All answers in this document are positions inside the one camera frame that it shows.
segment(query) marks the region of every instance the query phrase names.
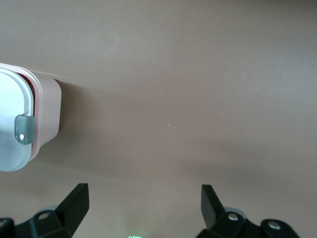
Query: light blue lid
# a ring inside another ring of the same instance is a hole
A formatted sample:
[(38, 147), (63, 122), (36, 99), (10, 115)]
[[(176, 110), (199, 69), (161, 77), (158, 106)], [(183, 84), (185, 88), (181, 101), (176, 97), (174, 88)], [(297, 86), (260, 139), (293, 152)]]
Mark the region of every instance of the light blue lid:
[(31, 158), (33, 94), (17, 73), (0, 68), (0, 171), (15, 171)]

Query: gray surface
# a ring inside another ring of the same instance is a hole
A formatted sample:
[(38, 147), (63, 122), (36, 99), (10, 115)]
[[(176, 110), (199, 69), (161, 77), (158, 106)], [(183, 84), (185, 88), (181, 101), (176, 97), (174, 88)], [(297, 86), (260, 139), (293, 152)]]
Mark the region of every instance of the gray surface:
[(316, 235), (314, 1), (2, 1), (0, 62), (55, 75), (61, 129), (0, 173), (17, 222), (79, 182), (76, 238), (193, 238), (223, 205)]

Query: container lid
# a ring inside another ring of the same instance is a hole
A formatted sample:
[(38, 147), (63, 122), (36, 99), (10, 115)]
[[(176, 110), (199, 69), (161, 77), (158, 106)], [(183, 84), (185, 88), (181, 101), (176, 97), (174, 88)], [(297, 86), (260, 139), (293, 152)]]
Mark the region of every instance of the container lid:
[(30, 160), (34, 99), (28, 83), (0, 68), (0, 171), (15, 171)]

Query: white container body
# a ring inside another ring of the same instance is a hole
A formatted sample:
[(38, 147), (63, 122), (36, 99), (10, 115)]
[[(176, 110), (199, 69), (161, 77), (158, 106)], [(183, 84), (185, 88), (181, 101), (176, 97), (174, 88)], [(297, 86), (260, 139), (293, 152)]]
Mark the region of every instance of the white container body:
[(30, 158), (32, 160), (38, 154), (40, 147), (52, 140), (58, 133), (61, 103), (60, 86), (54, 79), (40, 73), (30, 72), (22, 67), (4, 63), (0, 63), (0, 67), (22, 74), (34, 88), (35, 138)]

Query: plastic container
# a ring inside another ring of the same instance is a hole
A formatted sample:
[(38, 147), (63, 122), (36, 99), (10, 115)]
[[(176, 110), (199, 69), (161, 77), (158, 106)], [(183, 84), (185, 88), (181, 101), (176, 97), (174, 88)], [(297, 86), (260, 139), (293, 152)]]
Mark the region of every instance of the plastic container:
[(0, 63), (0, 171), (24, 167), (57, 135), (60, 102), (54, 79)]

